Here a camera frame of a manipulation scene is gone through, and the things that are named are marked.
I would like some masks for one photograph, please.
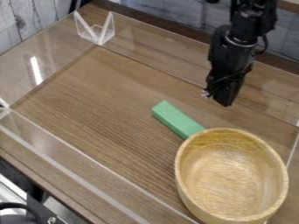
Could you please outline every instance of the green block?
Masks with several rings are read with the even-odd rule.
[[[152,115],[181,138],[186,139],[204,128],[166,101],[152,108]]]

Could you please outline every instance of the wooden table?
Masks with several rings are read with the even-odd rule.
[[[81,9],[81,14],[92,22],[100,19],[102,21],[108,12],[89,4]],[[133,28],[145,29],[140,24]],[[57,39],[57,36],[62,38],[58,34],[64,29],[73,29],[72,17],[66,17],[48,31],[8,52],[5,61],[17,54],[18,49],[24,52],[30,41],[41,43],[44,36],[48,37],[46,41]],[[76,41],[81,40],[73,37],[69,36],[72,43],[78,43]],[[269,223],[296,224],[297,128],[293,120],[289,121],[279,114],[284,104],[277,107],[271,102],[277,99],[299,101],[295,85],[297,78],[263,64],[256,65],[253,75],[247,80],[247,94],[243,94],[247,103],[240,100],[233,107],[223,108],[216,102],[200,98],[196,86],[198,83],[193,82],[193,85],[186,82],[185,77],[176,75],[177,78],[153,69],[157,63],[152,67],[145,65],[146,61],[158,61],[164,51],[157,52],[148,47],[145,50],[144,45],[137,44],[140,41],[134,43],[134,49],[128,55],[130,59],[110,51],[116,44],[113,39],[105,48],[89,46],[85,42],[73,45],[66,37],[57,43],[60,42],[60,47],[50,52],[60,61],[65,60],[62,55],[68,55],[70,49],[76,55],[78,52],[82,54],[74,60],[69,59],[62,69],[57,66],[54,75],[12,106],[34,124],[25,122],[17,115],[10,115],[10,120],[2,119],[0,122],[0,126],[13,126],[18,137],[29,139],[33,145],[28,146],[6,132],[0,132],[0,155],[41,188],[93,223],[192,223],[185,217],[194,218],[180,201],[173,183],[173,158],[182,140],[149,113],[152,106],[166,100],[205,128],[237,128],[261,137],[276,149],[285,163],[293,150],[289,160],[289,193],[283,208]],[[203,58],[207,46],[198,44],[196,51],[201,54],[200,63],[208,65]],[[38,53],[42,52],[44,47],[40,45]],[[137,53],[140,57],[148,53],[154,54],[140,63],[133,60]],[[196,75],[204,79],[207,71],[205,66]],[[257,99],[257,93],[265,97],[268,91],[268,98]],[[42,130],[36,131],[36,125],[50,134]],[[56,141],[52,134],[65,143]]]

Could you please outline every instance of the wooden tabletop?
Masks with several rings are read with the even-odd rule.
[[[81,12],[89,21],[97,19],[97,14],[102,15],[102,9],[94,4],[88,5]],[[205,76],[205,70],[200,72],[201,76]],[[275,74],[269,82],[263,71]],[[284,90],[293,89],[293,77],[279,76],[280,73],[284,74],[260,65],[256,78],[251,78],[253,89],[263,92],[260,81],[268,87],[277,87],[276,83],[283,81]],[[49,144],[42,134],[24,132],[38,143],[40,152],[33,153],[8,135],[0,135],[1,157],[89,222],[137,223],[128,213],[117,211],[102,199],[102,195],[121,198],[122,204],[126,203],[132,211],[140,214],[145,209],[153,209],[153,202],[148,200],[148,208],[145,205],[129,205],[129,201],[136,201],[136,192],[117,194],[124,183],[113,182],[114,179],[104,173],[102,167],[102,171],[98,171],[98,164],[90,163],[81,153],[140,186],[145,190],[140,197],[149,193],[178,213],[194,219],[180,201],[173,183],[173,159],[182,140],[149,113],[152,106],[161,100],[173,104],[205,128],[237,128],[257,135],[275,148],[284,162],[288,161],[297,137],[297,128],[289,122],[277,119],[267,110],[241,103],[223,108],[216,102],[201,99],[198,87],[180,77],[177,79],[93,45],[13,105],[16,112],[73,145],[78,152],[56,142]],[[272,105],[263,105],[268,110],[272,109]],[[299,221],[297,162],[299,155],[295,153],[289,165],[288,198],[269,223],[296,224]]]

